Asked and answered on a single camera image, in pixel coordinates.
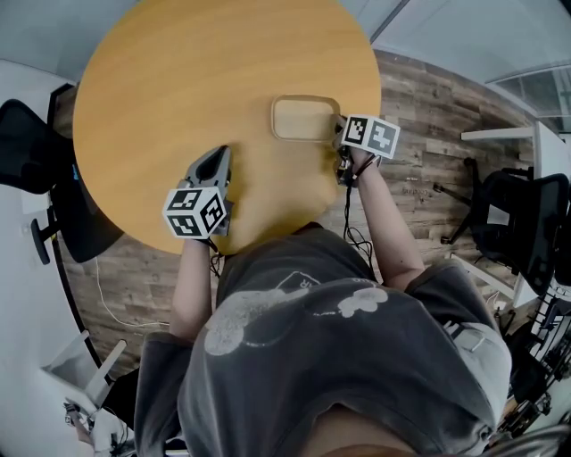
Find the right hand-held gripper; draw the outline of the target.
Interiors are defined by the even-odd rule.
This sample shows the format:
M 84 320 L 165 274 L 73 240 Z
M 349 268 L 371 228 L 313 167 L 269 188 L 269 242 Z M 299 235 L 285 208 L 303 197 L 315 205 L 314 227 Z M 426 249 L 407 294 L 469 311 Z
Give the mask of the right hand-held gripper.
M 353 185 L 351 148 L 357 148 L 374 157 L 392 160 L 401 128 L 386 120 L 368 115 L 338 115 L 335 119 L 335 137 L 332 142 L 338 154 L 335 176 L 341 186 Z

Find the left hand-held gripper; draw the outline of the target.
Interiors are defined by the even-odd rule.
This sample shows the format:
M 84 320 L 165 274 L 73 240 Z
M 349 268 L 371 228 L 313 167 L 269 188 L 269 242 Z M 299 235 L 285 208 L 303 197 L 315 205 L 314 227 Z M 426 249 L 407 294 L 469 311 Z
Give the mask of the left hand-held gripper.
M 222 194 L 231 176 L 231 149 L 211 149 L 186 171 L 182 187 L 171 189 L 162 216 L 174 237 L 207 240 L 227 236 L 233 204 Z

